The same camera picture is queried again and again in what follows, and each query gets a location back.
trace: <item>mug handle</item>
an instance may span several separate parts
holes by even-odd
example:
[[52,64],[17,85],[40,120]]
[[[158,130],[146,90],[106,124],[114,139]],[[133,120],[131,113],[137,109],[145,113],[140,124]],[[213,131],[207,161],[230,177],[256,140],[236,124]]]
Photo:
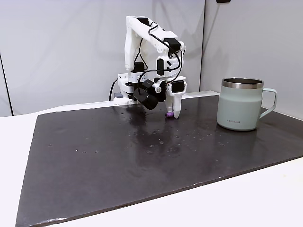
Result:
[[274,105],[273,105],[271,108],[269,108],[269,109],[266,110],[263,114],[260,115],[260,118],[264,117],[266,114],[272,112],[272,111],[276,108],[276,100],[277,100],[277,98],[278,98],[278,94],[277,94],[276,90],[274,90],[274,89],[271,89],[271,88],[264,88],[263,91],[269,91],[269,92],[275,93],[275,101],[274,101]]

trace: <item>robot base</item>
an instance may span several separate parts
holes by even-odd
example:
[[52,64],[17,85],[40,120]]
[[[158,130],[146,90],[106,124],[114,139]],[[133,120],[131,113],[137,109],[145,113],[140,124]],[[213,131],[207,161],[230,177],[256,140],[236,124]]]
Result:
[[131,104],[138,104],[139,102],[138,101],[134,101],[130,98],[126,98],[126,97],[123,97],[123,98],[117,98],[117,97],[114,97],[114,104],[116,105],[131,105]]

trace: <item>purple object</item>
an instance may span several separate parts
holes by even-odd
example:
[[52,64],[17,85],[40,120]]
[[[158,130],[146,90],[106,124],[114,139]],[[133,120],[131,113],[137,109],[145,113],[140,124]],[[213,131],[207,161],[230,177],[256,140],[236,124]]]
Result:
[[173,117],[174,116],[174,112],[167,112],[165,114],[165,117]]

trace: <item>stainless steel rim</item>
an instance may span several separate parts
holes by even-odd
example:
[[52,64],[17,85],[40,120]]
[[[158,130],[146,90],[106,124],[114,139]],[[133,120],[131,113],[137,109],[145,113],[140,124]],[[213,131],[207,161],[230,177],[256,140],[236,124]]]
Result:
[[231,77],[222,80],[222,86],[238,89],[263,88],[264,82],[260,79]]

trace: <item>black cable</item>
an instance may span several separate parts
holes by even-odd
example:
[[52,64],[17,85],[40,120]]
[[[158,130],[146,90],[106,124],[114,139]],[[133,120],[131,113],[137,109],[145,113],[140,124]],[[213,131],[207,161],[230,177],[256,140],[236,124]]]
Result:
[[112,92],[113,92],[113,88],[114,88],[114,85],[115,83],[118,81],[118,79],[116,79],[114,82],[113,82],[113,85],[112,85],[112,88],[110,89],[110,92],[109,92],[109,101],[112,99]]
[[143,40],[143,38],[142,38],[142,39],[141,39],[141,41],[140,41],[139,52],[137,53],[137,56],[136,56],[136,58],[134,59],[134,63],[136,62],[136,60],[137,60],[138,56],[140,55],[140,57],[141,57],[141,59],[142,59],[143,63],[144,63],[144,64],[145,64],[145,66],[146,66],[146,69],[148,69],[148,66],[147,66],[146,62],[144,61],[144,59],[143,59],[143,57],[142,57],[142,55],[141,55],[141,52],[140,52],[140,50],[141,50],[141,43],[142,43],[142,40]]
[[137,53],[137,56],[136,56],[136,58],[134,59],[134,63],[136,62],[138,56],[139,56],[139,53]]
[[148,66],[147,66],[147,64],[145,63],[145,61],[144,61],[144,59],[143,59],[143,57],[142,57],[142,55],[141,55],[141,52],[140,52],[140,50],[141,50],[141,43],[142,43],[142,40],[143,40],[143,38],[141,39],[141,41],[140,41],[140,46],[139,46],[139,54],[140,54],[140,57],[141,57],[141,59],[142,59],[142,61],[143,61],[143,63],[145,64],[145,66],[146,66],[146,69],[148,69]]
[[[168,47],[169,49],[171,49],[172,51],[174,51],[174,49],[172,49],[169,45],[167,45],[167,44],[164,43],[161,39],[159,39],[158,37],[156,37],[155,35],[153,35],[153,34],[150,33],[151,30],[157,28],[158,26],[159,26],[159,25],[156,25],[155,27],[152,27],[151,29],[149,29],[149,30],[148,30],[148,35],[150,35],[151,37],[155,38],[155,39],[158,40],[160,43],[162,43],[163,45],[165,45],[166,47]],[[139,88],[140,88],[140,80],[141,80],[141,78],[143,77],[143,75],[144,75],[145,73],[147,73],[147,72],[158,72],[158,71],[172,71],[172,70],[176,70],[176,69],[180,68],[180,66],[181,66],[180,58],[179,58],[179,56],[177,55],[177,52],[174,52],[174,54],[175,54],[175,56],[176,56],[176,58],[177,58],[177,60],[178,60],[178,62],[179,62],[179,65],[178,65],[177,67],[175,67],[175,68],[173,68],[173,69],[166,69],[166,70],[147,70],[147,71],[144,71],[144,72],[141,74],[141,76],[140,76],[139,79],[138,79],[138,86],[137,86],[139,94],[140,94],[140,89],[139,89]]]
[[178,78],[178,76],[179,76],[179,74],[180,74],[180,72],[182,70],[182,58],[183,58],[183,52],[181,51],[181,67],[180,67],[180,71],[178,72],[177,76],[173,80],[171,80],[170,82],[167,82],[167,84],[174,82]]
[[6,88],[6,92],[7,92],[7,94],[8,94],[10,112],[11,112],[11,115],[14,116],[13,106],[11,105],[10,96],[9,96],[9,88],[8,88],[8,84],[7,84],[7,82],[6,82],[6,77],[5,77],[5,73],[4,73],[4,68],[3,68],[3,62],[2,62],[1,53],[0,53],[0,64],[1,64],[1,66],[2,66],[2,72],[3,72],[3,77],[4,77],[5,88]]

